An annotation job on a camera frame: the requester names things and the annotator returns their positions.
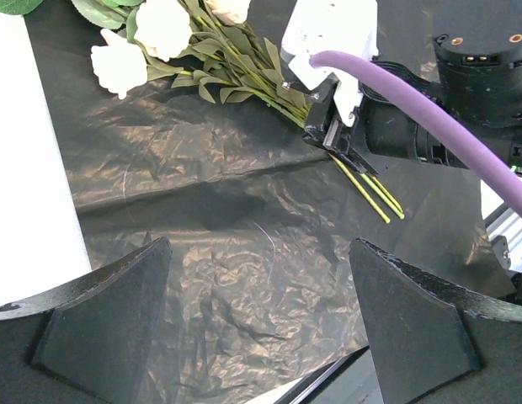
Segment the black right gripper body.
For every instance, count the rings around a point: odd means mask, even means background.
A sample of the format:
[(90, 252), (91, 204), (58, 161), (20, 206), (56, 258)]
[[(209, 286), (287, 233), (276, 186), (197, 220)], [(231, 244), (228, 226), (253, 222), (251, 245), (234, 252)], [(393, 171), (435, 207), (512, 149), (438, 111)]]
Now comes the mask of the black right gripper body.
[[(434, 14), (432, 45), (437, 81), (383, 56), (372, 62), (436, 103), (522, 173), (522, 1), (443, 1)], [(372, 155), (465, 166), (385, 97), (363, 83), (358, 89), (363, 98), (354, 123), (345, 126), (335, 103), (324, 101), (306, 120), (306, 143), (359, 173), (376, 172)]]

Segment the pink and white flower bouquet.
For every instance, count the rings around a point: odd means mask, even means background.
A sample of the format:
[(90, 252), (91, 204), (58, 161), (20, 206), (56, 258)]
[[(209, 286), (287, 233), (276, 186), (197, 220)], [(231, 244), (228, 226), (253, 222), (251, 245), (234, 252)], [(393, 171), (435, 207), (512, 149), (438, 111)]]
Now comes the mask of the pink and white flower bouquet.
[(75, 1), (100, 28), (93, 73), (120, 99), (164, 77), (216, 104), (257, 97), (301, 129), (312, 103), (284, 87), (280, 50), (247, 24), (248, 1)]

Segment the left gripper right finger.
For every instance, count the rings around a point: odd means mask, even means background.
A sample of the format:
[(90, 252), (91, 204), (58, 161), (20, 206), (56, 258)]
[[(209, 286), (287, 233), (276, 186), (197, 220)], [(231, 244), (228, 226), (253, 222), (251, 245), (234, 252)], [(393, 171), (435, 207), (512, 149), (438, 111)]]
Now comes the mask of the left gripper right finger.
[(386, 403), (522, 403), (522, 305), (356, 239), (349, 260)]

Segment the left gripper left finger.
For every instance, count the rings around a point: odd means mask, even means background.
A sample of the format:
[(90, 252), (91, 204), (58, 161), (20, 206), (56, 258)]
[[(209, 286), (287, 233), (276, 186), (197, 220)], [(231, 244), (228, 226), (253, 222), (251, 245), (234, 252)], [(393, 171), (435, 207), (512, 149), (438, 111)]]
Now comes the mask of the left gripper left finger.
[(158, 238), (120, 260), (0, 306), (0, 403), (132, 403), (166, 293)]

